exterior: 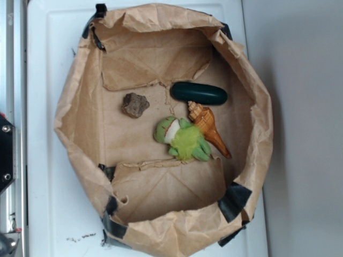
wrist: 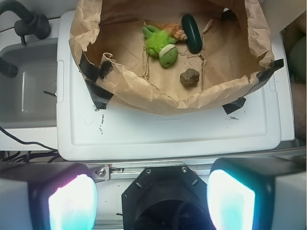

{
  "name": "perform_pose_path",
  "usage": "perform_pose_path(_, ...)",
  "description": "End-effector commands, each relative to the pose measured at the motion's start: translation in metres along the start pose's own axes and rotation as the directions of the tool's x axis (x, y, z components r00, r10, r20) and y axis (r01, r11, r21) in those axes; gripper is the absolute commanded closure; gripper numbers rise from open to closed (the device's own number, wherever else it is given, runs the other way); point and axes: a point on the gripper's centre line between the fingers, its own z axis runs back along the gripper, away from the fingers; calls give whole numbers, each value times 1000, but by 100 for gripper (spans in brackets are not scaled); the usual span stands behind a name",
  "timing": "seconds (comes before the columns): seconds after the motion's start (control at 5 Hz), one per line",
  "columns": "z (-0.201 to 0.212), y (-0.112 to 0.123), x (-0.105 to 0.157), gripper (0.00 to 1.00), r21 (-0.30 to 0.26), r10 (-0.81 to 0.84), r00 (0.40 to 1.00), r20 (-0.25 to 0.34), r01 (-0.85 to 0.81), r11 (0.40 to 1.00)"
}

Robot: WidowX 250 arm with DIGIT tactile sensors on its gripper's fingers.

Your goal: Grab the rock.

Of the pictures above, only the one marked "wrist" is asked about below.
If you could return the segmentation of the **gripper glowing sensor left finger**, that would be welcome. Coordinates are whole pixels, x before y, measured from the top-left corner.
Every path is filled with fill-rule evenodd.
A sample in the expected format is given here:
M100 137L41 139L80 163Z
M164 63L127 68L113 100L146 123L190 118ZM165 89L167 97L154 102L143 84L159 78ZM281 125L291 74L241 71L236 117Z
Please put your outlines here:
M82 163L30 164L28 194L35 230L91 230L98 193Z

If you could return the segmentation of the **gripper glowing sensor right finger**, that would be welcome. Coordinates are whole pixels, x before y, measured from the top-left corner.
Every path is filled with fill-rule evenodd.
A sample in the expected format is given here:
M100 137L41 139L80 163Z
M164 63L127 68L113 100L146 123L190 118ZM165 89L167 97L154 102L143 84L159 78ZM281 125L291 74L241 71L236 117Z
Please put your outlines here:
M274 208L272 157L219 158L207 182L207 204L218 230L269 230Z

